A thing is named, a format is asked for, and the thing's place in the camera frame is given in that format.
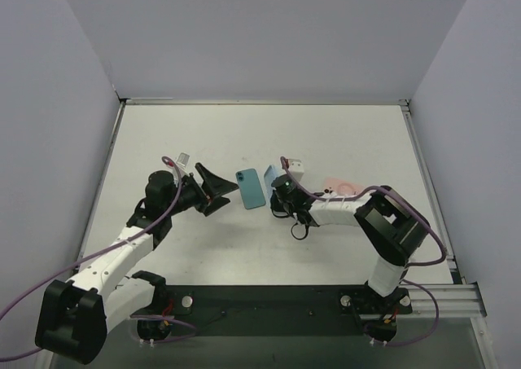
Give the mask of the aluminium front rail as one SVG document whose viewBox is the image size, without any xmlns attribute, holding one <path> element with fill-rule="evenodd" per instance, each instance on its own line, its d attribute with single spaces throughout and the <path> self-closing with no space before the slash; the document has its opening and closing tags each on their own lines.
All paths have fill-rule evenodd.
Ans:
<svg viewBox="0 0 521 369">
<path fill-rule="evenodd" d="M 434 318 L 436 309 L 432 298 L 421 288 L 406 284 L 412 312 L 397 318 Z M 477 284 L 422 284 L 436 299 L 439 318 L 481 318 L 487 315 Z"/>
</svg>

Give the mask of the light blue phone case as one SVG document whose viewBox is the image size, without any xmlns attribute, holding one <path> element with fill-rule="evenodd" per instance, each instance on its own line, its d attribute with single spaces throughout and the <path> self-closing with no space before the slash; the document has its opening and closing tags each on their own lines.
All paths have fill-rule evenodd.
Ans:
<svg viewBox="0 0 521 369">
<path fill-rule="evenodd" d="M 263 179 L 265 183 L 265 189 L 266 189 L 266 197 L 269 200 L 273 194 L 273 181 L 281 176 L 280 169 L 276 165 L 269 165 L 266 171 L 263 174 Z"/>
</svg>

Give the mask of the pink phone case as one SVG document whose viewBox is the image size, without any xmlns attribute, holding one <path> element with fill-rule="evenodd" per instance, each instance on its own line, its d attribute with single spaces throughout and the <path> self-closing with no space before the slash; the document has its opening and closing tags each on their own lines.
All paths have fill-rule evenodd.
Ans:
<svg viewBox="0 0 521 369">
<path fill-rule="evenodd" d="M 341 197 L 353 197 L 364 190 L 362 185 L 338 178 L 325 178 L 322 188 L 326 193 L 333 193 Z"/>
</svg>

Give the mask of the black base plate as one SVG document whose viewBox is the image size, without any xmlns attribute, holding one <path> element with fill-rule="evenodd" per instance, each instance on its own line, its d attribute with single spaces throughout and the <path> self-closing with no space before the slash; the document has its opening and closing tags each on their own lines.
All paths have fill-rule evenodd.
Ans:
<svg viewBox="0 0 521 369">
<path fill-rule="evenodd" d="M 409 292 L 382 298 L 362 285 L 168 285 L 137 314 L 144 340 L 188 336 L 356 336 L 374 323 L 391 340 Z"/>
</svg>

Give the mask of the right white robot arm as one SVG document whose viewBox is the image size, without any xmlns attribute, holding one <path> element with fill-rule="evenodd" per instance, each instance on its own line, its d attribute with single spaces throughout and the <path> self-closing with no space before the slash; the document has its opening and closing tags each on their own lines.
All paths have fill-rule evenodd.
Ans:
<svg viewBox="0 0 521 369">
<path fill-rule="evenodd" d="M 308 193 L 284 174 L 271 188 L 271 209 L 293 218 L 305 232 L 329 225 L 360 227 L 379 255 L 367 285 L 381 297 L 394 293 L 429 233 L 429 222 L 388 186 L 348 200 L 335 193 Z"/>
</svg>

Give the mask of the teal phone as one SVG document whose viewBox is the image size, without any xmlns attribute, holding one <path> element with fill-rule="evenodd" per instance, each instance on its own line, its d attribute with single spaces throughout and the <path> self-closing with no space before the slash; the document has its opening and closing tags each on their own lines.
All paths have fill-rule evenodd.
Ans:
<svg viewBox="0 0 521 369">
<path fill-rule="evenodd" d="M 243 207 L 246 210 L 265 206 L 265 196 L 255 169 L 242 169 L 235 174 Z"/>
</svg>

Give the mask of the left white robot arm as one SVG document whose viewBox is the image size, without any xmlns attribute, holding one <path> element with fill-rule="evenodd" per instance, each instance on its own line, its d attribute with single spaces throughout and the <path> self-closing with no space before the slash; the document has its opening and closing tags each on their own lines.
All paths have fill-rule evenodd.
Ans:
<svg viewBox="0 0 521 369">
<path fill-rule="evenodd" d="M 113 244 L 67 281 L 48 285 L 37 323 L 37 347 L 88 364 L 119 323 L 141 310 L 161 316 L 173 305 L 165 278 L 131 270 L 156 250 L 172 229 L 174 215 L 193 208 L 209 216 L 227 205 L 227 194 L 239 186 L 200 163 L 195 169 L 203 181 L 197 183 L 168 157 L 163 162 L 170 169 L 149 176 L 144 198 Z"/>
</svg>

